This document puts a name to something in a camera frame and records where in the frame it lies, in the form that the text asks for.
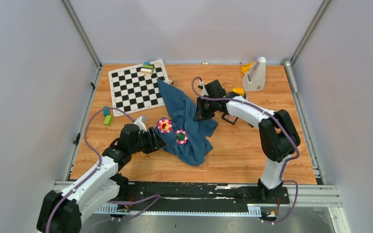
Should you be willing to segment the pink white flower brooch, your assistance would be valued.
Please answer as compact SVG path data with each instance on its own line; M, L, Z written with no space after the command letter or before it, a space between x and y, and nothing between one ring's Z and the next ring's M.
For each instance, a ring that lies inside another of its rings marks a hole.
M160 133L173 132L172 121L163 117L157 122L157 128Z

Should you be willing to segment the blue garment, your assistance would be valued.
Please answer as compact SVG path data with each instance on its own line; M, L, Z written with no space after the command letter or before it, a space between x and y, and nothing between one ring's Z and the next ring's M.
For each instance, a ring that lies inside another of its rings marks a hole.
M189 166L200 166L213 149L207 138L213 135L218 123L213 119L194 121L197 107L189 96L162 80L158 80L158 87L173 126L171 133L160 133L155 127L155 131L167 142L163 150L176 155ZM185 130L188 136L188 142L183 145L178 145L175 139L175 132L179 129Z

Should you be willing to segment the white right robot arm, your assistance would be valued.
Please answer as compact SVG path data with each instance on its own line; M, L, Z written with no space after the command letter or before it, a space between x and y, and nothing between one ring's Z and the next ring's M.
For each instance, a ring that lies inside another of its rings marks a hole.
M201 93L197 94L195 121L211 119L215 112L221 112L258 129L261 148L267 157L257 183L258 196L263 202L271 202L283 186L287 163L300 156L298 146L301 140L291 116L284 109L269 110L251 103L236 92L226 92L218 80L204 84L202 78L196 79L199 80L197 87Z

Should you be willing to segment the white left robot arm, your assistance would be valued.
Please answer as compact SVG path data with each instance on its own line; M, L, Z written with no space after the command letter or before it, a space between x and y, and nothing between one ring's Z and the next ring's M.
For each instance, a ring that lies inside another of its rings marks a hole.
M128 179L119 171L133 154L149 154L167 145L154 130L141 124L126 124L98 162L81 178L60 192L43 199L36 228L42 233L78 233L84 222L103 204L129 196Z

